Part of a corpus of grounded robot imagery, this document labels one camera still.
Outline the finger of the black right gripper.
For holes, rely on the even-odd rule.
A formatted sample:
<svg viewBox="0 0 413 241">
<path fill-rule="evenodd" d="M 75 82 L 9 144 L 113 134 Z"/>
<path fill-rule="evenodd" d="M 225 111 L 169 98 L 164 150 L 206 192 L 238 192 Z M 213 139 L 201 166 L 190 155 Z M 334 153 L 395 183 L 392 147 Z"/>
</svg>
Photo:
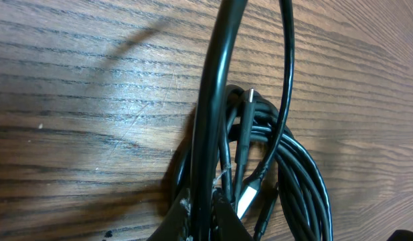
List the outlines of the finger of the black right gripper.
<svg viewBox="0 0 413 241">
<path fill-rule="evenodd" d="M 413 241 L 413 231 L 396 230 L 387 241 Z"/>
</svg>

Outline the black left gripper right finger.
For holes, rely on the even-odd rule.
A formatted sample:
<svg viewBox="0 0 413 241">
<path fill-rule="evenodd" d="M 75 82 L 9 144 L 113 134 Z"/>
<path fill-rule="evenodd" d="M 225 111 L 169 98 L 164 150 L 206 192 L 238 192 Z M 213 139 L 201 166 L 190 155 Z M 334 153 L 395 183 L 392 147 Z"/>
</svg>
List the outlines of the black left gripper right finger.
<svg viewBox="0 0 413 241">
<path fill-rule="evenodd" d="M 211 240 L 253 241 L 253 238 L 237 217 L 221 188 L 212 196 Z"/>
</svg>

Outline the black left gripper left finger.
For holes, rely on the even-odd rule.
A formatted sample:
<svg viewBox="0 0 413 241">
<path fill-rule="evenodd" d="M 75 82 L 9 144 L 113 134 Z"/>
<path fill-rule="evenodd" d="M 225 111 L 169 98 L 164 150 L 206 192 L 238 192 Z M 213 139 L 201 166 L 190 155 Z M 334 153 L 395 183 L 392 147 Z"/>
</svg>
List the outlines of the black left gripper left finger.
<svg viewBox="0 0 413 241">
<path fill-rule="evenodd" d="M 147 241 L 184 241 L 189 240 L 191 200 L 189 188 L 182 189 L 174 200 L 160 226 Z"/>
</svg>

